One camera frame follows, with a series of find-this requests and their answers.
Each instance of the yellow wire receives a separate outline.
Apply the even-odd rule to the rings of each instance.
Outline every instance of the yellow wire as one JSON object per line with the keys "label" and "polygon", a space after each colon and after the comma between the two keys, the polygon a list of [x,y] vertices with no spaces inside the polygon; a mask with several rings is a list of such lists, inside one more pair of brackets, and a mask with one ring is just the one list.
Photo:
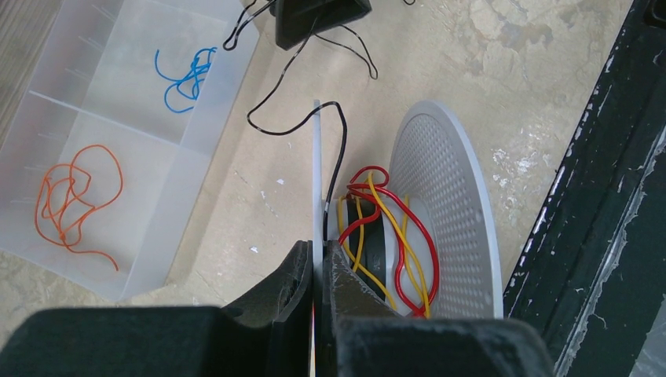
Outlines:
{"label": "yellow wire", "polygon": [[[386,208],[384,205],[384,202],[382,201],[382,198],[379,197],[377,194],[377,190],[375,190],[375,185],[372,183],[372,172],[368,173],[368,185],[370,186],[370,191],[372,192],[372,196],[375,197],[375,200],[377,201],[377,204],[379,207],[382,209],[384,214],[386,214],[386,217],[389,219],[391,225],[393,228],[396,230],[396,234],[404,244],[404,248],[407,249],[407,252],[409,254],[409,257],[412,257],[414,259],[414,262],[416,264],[416,269],[419,271],[419,278],[421,280],[421,287],[423,288],[422,290],[417,289],[419,292],[419,295],[421,296],[421,299],[423,300],[423,305],[425,306],[425,313],[424,317],[425,318],[430,318],[430,300],[428,299],[428,286],[426,284],[426,279],[425,275],[423,274],[423,269],[421,269],[421,264],[419,263],[419,259],[416,257],[416,254],[414,254],[414,251],[412,250],[412,246],[410,246],[409,242],[407,241],[407,238],[404,236],[404,233],[401,231],[400,226],[398,226],[397,221],[393,214],[391,214],[391,211]],[[412,271],[411,269],[407,268],[407,274],[411,275]]]}
{"label": "yellow wire", "polygon": [[[345,229],[344,229],[345,224],[344,224],[344,220],[342,219],[342,201],[343,200],[344,200],[344,197],[341,197],[340,199],[338,199],[338,230],[339,230],[340,234],[343,234],[344,231],[345,231]],[[354,264],[356,264],[356,259],[355,259],[354,255],[352,254],[352,251],[349,249],[349,245],[347,245],[346,241],[342,243],[342,248],[345,249],[345,252],[347,253],[347,256],[349,257],[349,259],[351,259],[351,261],[354,262]],[[384,287],[384,284],[382,284],[382,282],[379,281],[379,279],[377,279],[377,277],[375,275],[372,275],[372,273],[370,271],[368,271],[365,267],[363,267],[363,265],[359,265],[358,269],[360,269],[360,271],[362,273],[364,273],[365,276],[369,277],[370,280],[372,280],[373,283],[377,284],[377,287],[379,287],[379,289],[386,296],[386,298],[389,299],[389,304],[391,305],[391,308],[393,308],[393,310],[397,310],[397,307],[395,305],[395,301],[393,300],[393,297],[391,296],[391,293],[389,293],[389,291],[386,289],[386,287]]]}
{"label": "yellow wire", "polygon": [[[361,220],[363,218],[363,211],[360,208],[360,198],[358,196],[356,198],[356,212],[358,213],[358,219]],[[354,267],[352,268],[352,271],[354,272],[358,270],[358,266],[360,265],[360,256],[361,253],[363,253],[363,241],[365,238],[364,228],[365,225],[360,226],[360,235],[358,237],[358,250],[356,252],[356,261],[354,262]]]}
{"label": "yellow wire", "polygon": [[[409,208],[409,196],[404,197],[404,205]],[[402,225],[401,225],[401,232],[403,235],[407,234],[407,220],[409,216],[407,214],[404,214],[402,217]],[[421,286],[419,286],[418,283],[416,283],[416,279],[414,279],[414,275],[412,272],[412,267],[409,265],[409,256],[406,256],[404,259],[404,267],[407,269],[407,275],[409,275],[409,280],[412,282],[412,286],[414,287],[414,290],[416,293],[419,294],[419,297],[423,300],[423,289]],[[419,271],[419,277],[423,276],[423,271]]]}

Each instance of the wire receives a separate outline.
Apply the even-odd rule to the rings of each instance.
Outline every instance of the wire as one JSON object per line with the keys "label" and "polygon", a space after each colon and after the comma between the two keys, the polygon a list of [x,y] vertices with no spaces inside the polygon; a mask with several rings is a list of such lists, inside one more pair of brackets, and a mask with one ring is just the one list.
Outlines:
{"label": "wire", "polygon": [[258,11],[252,13],[252,15],[243,22],[243,24],[240,23],[240,21],[243,19],[243,16],[247,14],[247,11],[250,10],[250,8],[257,3],[257,0],[253,0],[248,6],[246,6],[243,9],[243,12],[240,13],[240,16],[238,16],[238,21],[236,21],[236,26],[233,27],[233,31],[231,32],[231,35],[227,38],[227,40],[222,44],[222,48],[225,51],[231,51],[235,49],[238,46],[238,38],[240,37],[240,33],[243,31],[243,29],[250,23],[254,18],[259,16],[260,14],[264,13],[270,6],[275,2],[276,0],[270,0],[269,2],[266,3],[263,7],[261,7]]}
{"label": "wire", "polygon": [[[76,162],[81,156],[81,154],[93,148],[101,148],[111,156],[115,164],[115,167],[118,170],[118,176],[120,181],[117,193],[109,201],[97,206],[89,203],[88,201],[82,198],[82,196],[84,196],[86,192],[88,192],[88,190],[90,189],[90,184],[93,180],[93,177],[90,175],[90,173],[88,173],[84,169],[76,166]],[[51,183],[52,174],[54,174],[57,170],[61,170],[61,168],[67,168],[68,176],[52,184]],[[80,192],[76,192],[75,190],[75,185],[76,185],[76,178],[74,177],[75,171],[86,176],[86,183],[84,184],[84,187]],[[53,202],[55,201],[55,199],[53,198],[53,193],[61,185],[64,185],[66,190],[64,199],[62,200],[62,204],[59,207],[57,207],[57,209],[54,211]],[[83,238],[83,233],[82,233],[83,222],[90,215],[94,214],[95,212],[98,212],[99,210],[115,202],[120,196],[120,194],[123,192],[123,186],[124,186],[123,170],[120,168],[120,163],[118,162],[118,159],[115,157],[113,152],[111,152],[111,150],[109,150],[107,147],[103,145],[99,144],[88,145],[87,147],[78,151],[74,155],[74,158],[71,160],[71,162],[58,163],[52,166],[50,169],[48,169],[44,174],[44,178],[42,179],[42,185],[39,187],[39,194],[37,195],[37,203],[35,204],[34,220],[35,220],[35,229],[37,230],[37,233],[44,240],[54,245],[62,246],[73,254],[99,254],[110,260],[115,270],[119,271],[118,263],[115,262],[115,259],[111,257],[109,254],[104,253],[103,251],[96,251],[96,250],[76,251],[73,250],[72,248],[81,243],[81,240]],[[40,210],[39,204],[42,202],[42,197],[44,198],[44,206]],[[63,225],[63,219],[65,214],[67,213],[68,208],[70,208],[75,203],[80,203],[83,206],[88,207],[89,209],[86,210],[86,212],[83,215],[81,215],[79,218],[73,221],[69,226]],[[51,225],[57,231],[58,234],[57,240],[52,239],[44,234],[44,232],[42,231],[42,227],[39,224],[40,218],[44,220],[50,220]],[[76,229],[77,235],[73,241],[70,241],[68,240],[68,233],[73,229]]]}
{"label": "wire", "polygon": [[[342,219],[342,211],[341,211],[342,204],[341,203],[342,203],[342,201],[338,202],[338,221],[340,221]],[[379,218],[379,215],[380,215],[379,207],[375,206],[375,213],[374,214],[372,214],[370,217],[367,217],[367,218],[359,218],[354,223],[352,223],[344,232],[342,232],[342,234],[340,235],[340,238],[338,238],[338,242],[340,242],[340,244],[342,245],[342,248],[345,250],[345,252],[347,253],[347,256],[349,257],[349,259],[352,262],[356,263],[356,258],[352,254],[352,251],[349,249],[349,246],[347,246],[347,243],[345,242],[345,240],[358,227],[360,227],[362,225],[365,225],[365,224],[369,224],[369,223],[377,220]],[[397,306],[395,304],[395,301],[393,300],[393,296],[391,296],[391,293],[389,293],[389,291],[386,289],[386,286],[384,286],[384,284],[382,284],[382,282],[379,281],[379,279],[377,279],[377,276],[373,275],[363,265],[359,265],[358,269],[362,273],[364,273],[365,276],[370,278],[370,280],[372,280],[372,282],[375,283],[377,285],[377,287],[379,287],[379,289],[382,291],[382,293],[389,300],[389,304],[391,305],[391,308],[393,308],[393,310],[397,310]]]}
{"label": "wire", "polygon": [[[360,208],[360,199],[356,198],[356,212],[358,214],[358,218],[363,218],[363,210]],[[358,236],[358,249],[356,252],[356,262],[354,263],[354,266],[352,268],[352,271],[356,272],[358,270],[358,266],[360,264],[360,257],[363,254],[363,241],[365,241],[365,231],[364,231],[365,226],[361,225],[360,226],[360,235]]]}
{"label": "wire", "polygon": [[[439,288],[439,273],[438,273],[438,271],[439,271],[439,259],[438,259],[438,256],[437,256],[437,249],[435,248],[434,241],[433,241],[432,237],[430,236],[430,234],[428,233],[425,226],[423,225],[423,223],[413,214],[413,212],[395,194],[393,194],[391,191],[384,188],[384,186],[388,185],[388,182],[390,180],[388,172],[385,169],[383,169],[381,167],[377,167],[377,166],[369,166],[369,167],[362,168],[361,170],[359,170],[353,176],[353,178],[350,180],[349,185],[347,185],[347,188],[349,189],[348,196],[358,196],[362,199],[365,199],[365,200],[368,200],[368,201],[371,201],[371,202],[375,201],[375,198],[373,196],[370,196],[370,195],[365,194],[364,192],[362,192],[362,190],[369,189],[369,185],[354,183],[360,177],[361,174],[363,174],[366,171],[372,171],[372,170],[377,170],[377,171],[381,172],[382,174],[384,174],[384,178],[385,178],[383,182],[375,184],[376,191],[378,191],[378,192],[382,193],[383,195],[386,195],[389,198],[391,198],[403,210],[403,212],[405,212],[406,215],[409,216],[409,218],[414,222],[414,224],[421,231],[424,238],[426,239],[426,242],[428,243],[428,248],[430,249],[430,257],[432,258],[433,270],[434,270],[433,284],[432,284],[433,288],[432,288],[432,291],[430,292],[429,300],[428,300],[429,302],[432,302],[434,300],[434,297],[435,297],[435,295],[438,291],[438,288]],[[398,267],[397,267],[397,272],[398,273],[401,272],[401,269],[403,268],[403,263],[404,263],[404,261],[400,262],[400,260],[399,260]],[[398,294],[401,293],[400,289],[401,288],[398,284],[396,286],[396,290],[397,290]],[[425,311],[425,305],[422,306],[419,309],[418,312],[415,312],[415,314],[419,315],[419,314],[423,313],[424,311]]]}
{"label": "wire", "polygon": [[365,45],[365,42],[363,42],[363,39],[360,37],[360,35],[358,35],[351,28],[349,28],[345,25],[342,25],[341,27],[344,28],[345,30],[347,30],[348,32],[354,34],[356,36],[356,38],[358,38],[358,40],[360,41],[360,44],[363,46],[363,49],[365,50],[365,54],[368,56],[368,59],[361,56],[355,49],[352,49],[349,46],[343,45],[342,43],[331,41],[330,39],[322,37],[321,35],[318,35],[318,34],[316,34],[315,37],[321,39],[322,41],[331,43],[332,45],[340,46],[343,49],[347,49],[347,50],[351,51],[354,55],[359,57],[359,59],[361,59],[365,63],[365,65],[368,66],[368,73],[370,74],[370,78],[373,79],[373,80],[378,79],[379,78],[379,71],[377,70],[377,66],[375,65],[375,62],[372,61],[372,57],[370,56],[370,52],[368,51],[368,48]]}
{"label": "wire", "polygon": [[[200,78],[200,76],[205,75],[208,73],[210,70],[210,66],[212,65],[212,55],[218,51],[217,47],[211,47],[209,49],[200,49],[197,53],[195,53],[194,58],[192,59],[192,63],[190,64],[190,70],[189,72],[182,78],[182,79],[172,79],[171,77],[168,77],[160,71],[159,66],[157,64],[157,59],[159,57],[159,50],[155,52],[155,70],[157,71],[157,74],[162,77],[165,80],[171,81],[173,84],[169,85],[168,88],[166,88],[164,92],[164,104],[166,105],[169,110],[176,114],[181,114],[184,112],[188,112],[194,108],[194,106],[190,106],[188,108],[184,108],[182,110],[176,110],[174,109],[170,104],[169,104],[169,92],[175,88],[177,92],[179,92],[180,95],[183,97],[196,101],[199,99],[199,93],[201,93],[201,84],[205,79]],[[208,53],[207,56],[207,61],[204,64],[199,64],[199,55],[202,53]],[[194,80],[194,83],[192,84],[192,88],[190,89],[190,93],[186,93],[181,89],[181,86],[184,84]]]}
{"label": "wire", "polygon": [[259,102],[259,104],[254,106],[247,113],[246,120],[247,120],[248,123],[250,123],[250,126],[252,126],[255,130],[261,132],[262,134],[266,134],[266,135],[270,135],[270,136],[286,136],[288,134],[294,133],[296,130],[303,127],[308,122],[308,120],[313,117],[313,115],[315,115],[316,113],[318,113],[322,109],[333,106],[338,110],[338,115],[340,116],[340,123],[342,124],[342,141],[340,143],[340,153],[338,154],[338,160],[335,162],[335,168],[333,169],[333,175],[331,177],[331,183],[328,186],[328,192],[326,194],[326,200],[324,202],[324,219],[323,219],[324,222],[322,224],[322,227],[323,227],[322,234],[324,236],[324,241],[325,241],[325,240],[328,240],[328,227],[326,226],[326,224],[328,223],[328,208],[331,206],[331,199],[333,198],[333,190],[335,189],[335,182],[338,180],[338,175],[339,175],[339,172],[340,172],[340,166],[342,165],[342,160],[345,157],[345,150],[346,150],[346,147],[347,147],[347,119],[345,118],[344,112],[342,112],[342,107],[336,101],[329,101],[329,102],[326,102],[324,104],[321,104],[321,105],[317,106],[315,109],[313,109],[310,113],[308,113],[308,115],[306,115],[306,117],[301,122],[299,122],[298,124],[296,124],[295,126],[293,126],[292,128],[290,128],[289,130],[286,130],[286,131],[269,131],[269,130],[266,130],[263,127],[260,127],[259,125],[254,123],[252,121],[252,118],[251,118],[252,114],[254,114],[266,102],[268,102],[268,100],[273,96],[273,94],[280,87],[280,84],[284,80],[284,76],[287,74],[287,70],[289,70],[289,67],[296,60],[296,57],[301,53],[301,51],[303,51],[303,49],[306,47],[306,44],[310,40],[310,37],[313,34],[313,30],[315,28],[315,25],[317,24],[318,19],[319,19],[319,17],[317,17],[315,19],[315,21],[313,23],[313,26],[310,29],[310,32],[308,34],[308,37],[303,41],[303,43],[301,43],[298,50],[296,50],[296,53],[294,54],[294,56],[291,57],[291,59],[287,62],[287,65],[284,66],[284,69],[282,70],[282,74],[280,75],[280,78],[277,80],[277,84],[268,93],[268,95],[266,95],[266,97]]}
{"label": "wire", "polygon": [[398,238],[400,239],[400,241],[404,244],[404,247],[407,249],[407,252],[408,252],[409,256],[414,259],[414,262],[416,264],[416,269],[419,271],[419,279],[421,280],[421,288],[422,288],[421,290],[419,290],[417,284],[415,284],[414,276],[412,275],[412,271],[409,269],[409,267],[407,268],[407,273],[410,276],[410,280],[412,280],[412,283],[414,284],[414,288],[420,293],[420,295],[423,298],[423,304],[426,307],[425,308],[426,310],[424,312],[425,317],[430,318],[430,303],[429,303],[428,295],[427,295],[428,287],[427,287],[426,279],[423,275],[423,270],[421,269],[421,264],[419,263],[419,260],[416,257],[416,254],[412,250],[412,246],[407,241],[407,237],[405,237],[405,235],[400,231],[400,226],[398,226],[395,217],[393,216],[393,214],[391,214],[391,211],[388,208],[386,208],[386,206],[384,205],[384,203],[382,201],[382,198],[379,197],[379,194],[377,194],[377,190],[375,189],[375,185],[372,183],[372,171],[368,172],[368,186],[370,188],[370,191],[372,192],[372,195],[375,197],[375,200],[377,201],[377,205],[379,205],[379,207],[382,209],[382,211],[386,215],[386,218],[388,218],[389,222],[391,223],[393,228],[396,230],[396,234],[397,234]]}
{"label": "wire", "polygon": [[[362,193],[362,192],[358,191],[360,189],[369,189],[369,186],[366,185],[366,184],[358,184],[358,183],[350,184],[350,185],[347,185],[347,188],[349,189],[349,193],[351,195],[359,196],[361,199],[366,199],[366,200],[370,200],[370,201],[374,200],[373,196],[370,196],[368,194],[365,194],[365,193]],[[430,291],[430,295],[429,295],[429,302],[432,302],[434,300],[435,295],[437,294],[438,289],[439,289],[439,273],[437,273],[439,271],[439,258],[437,256],[437,248],[434,246],[434,241],[433,241],[432,237],[430,236],[430,233],[427,231],[426,227],[419,220],[419,218],[416,217],[416,215],[412,212],[412,210],[410,210],[408,207],[406,207],[404,205],[404,203],[402,202],[402,200],[400,200],[400,198],[398,198],[394,193],[392,193],[389,190],[386,190],[385,188],[381,188],[381,187],[378,187],[378,186],[375,186],[375,190],[377,192],[391,198],[395,202],[395,204],[397,204],[403,210],[403,212],[405,212],[407,214],[407,216],[409,216],[410,220],[412,220],[414,222],[416,227],[419,228],[419,230],[423,234],[424,238],[426,239],[426,242],[428,243],[428,248],[430,249],[430,257],[432,258],[433,271],[434,271],[434,273],[433,273],[433,284],[432,284],[433,288],[432,288],[432,291]]]}
{"label": "wire", "polygon": [[[409,196],[404,197],[404,205],[409,208]],[[402,217],[402,225],[401,225],[402,234],[407,234],[407,220],[408,220],[408,218],[409,218],[409,216],[407,216],[407,215]],[[402,283],[401,283],[400,275],[401,275],[401,270],[402,270],[405,263],[406,263],[406,266],[407,266],[407,272],[408,272],[408,275],[409,275],[409,280],[412,282],[412,286],[417,291],[417,293],[419,293],[419,296],[421,296],[422,299],[423,299],[423,297],[426,297],[426,299],[428,299],[427,298],[427,295],[428,295],[427,289],[421,290],[419,285],[416,283],[416,280],[414,279],[414,276],[412,275],[412,267],[409,265],[409,258],[404,257],[404,244],[402,242],[399,242],[398,243],[398,264],[397,264],[397,268],[395,270],[395,276],[394,276],[395,285],[396,285],[396,292],[398,293],[398,296],[400,296],[400,299],[402,300],[402,302],[404,302],[405,305],[407,305],[409,307],[409,309],[411,309],[414,312],[414,315],[422,316],[422,315],[424,315],[424,310],[419,308],[418,306],[416,306],[416,304],[414,304],[414,302],[412,302],[412,300],[410,300],[407,297],[407,295],[404,294],[404,292],[402,290],[402,286],[401,286]],[[417,269],[418,269],[420,267],[420,265],[418,265],[418,263],[419,263],[418,259],[416,259],[416,263],[417,263]],[[423,276],[423,271],[420,270],[420,269],[419,269],[419,276]]]}

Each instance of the concrete floor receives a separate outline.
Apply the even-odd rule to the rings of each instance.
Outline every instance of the concrete floor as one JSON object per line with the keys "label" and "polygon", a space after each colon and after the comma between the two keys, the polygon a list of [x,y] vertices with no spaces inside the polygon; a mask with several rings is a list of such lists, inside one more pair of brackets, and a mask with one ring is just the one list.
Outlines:
{"label": "concrete floor", "polygon": [[[0,137],[57,3],[0,5]],[[416,0],[408,7],[375,0],[373,12],[350,26],[368,44],[379,81],[371,81],[352,54],[312,40],[256,121],[283,130],[302,119],[314,98],[339,101],[349,121],[340,177],[347,181],[361,166],[388,166],[395,133],[412,104],[443,101],[479,158],[506,283],[630,4]],[[49,307],[223,306],[273,271],[296,240],[311,237],[311,133],[266,137],[244,121],[293,54],[275,47],[272,18],[260,17],[257,25],[262,37],[167,285],[113,304],[0,252],[0,344],[27,316]],[[357,46],[343,30],[325,35]],[[323,114],[325,172],[339,148],[336,118],[335,112]]]}

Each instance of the white perforated disc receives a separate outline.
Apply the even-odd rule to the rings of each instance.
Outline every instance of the white perforated disc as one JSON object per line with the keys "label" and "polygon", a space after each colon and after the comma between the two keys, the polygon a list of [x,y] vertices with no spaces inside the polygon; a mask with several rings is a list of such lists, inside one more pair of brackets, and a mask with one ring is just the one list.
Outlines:
{"label": "white perforated disc", "polygon": [[390,190],[428,206],[440,263],[433,317],[501,318],[495,225],[476,155],[456,116],[422,101],[404,117],[390,165]]}

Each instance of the translucent plastic tray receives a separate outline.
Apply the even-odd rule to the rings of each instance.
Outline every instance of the translucent plastic tray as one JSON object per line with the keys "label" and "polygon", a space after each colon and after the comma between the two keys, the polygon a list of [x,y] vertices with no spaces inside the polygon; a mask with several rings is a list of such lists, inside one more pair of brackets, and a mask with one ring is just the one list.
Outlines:
{"label": "translucent plastic tray", "polygon": [[[0,149],[0,249],[112,300],[161,287],[258,40],[250,25],[236,50],[221,49],[241,10],[237,0],[65,0]],[[159,69],[182,76],[214,46],[194,109],[169,110],[156,50]],[[173,93],[169,102],[195,104]],[[95,144],[117,157],[123,191],[86,219],[73,249],[103,251],[119,271],[35,230],[45,172]],[[90,150],[79,161],[93,176],[86,200],[108,200],[119,185],[112,160]]]}

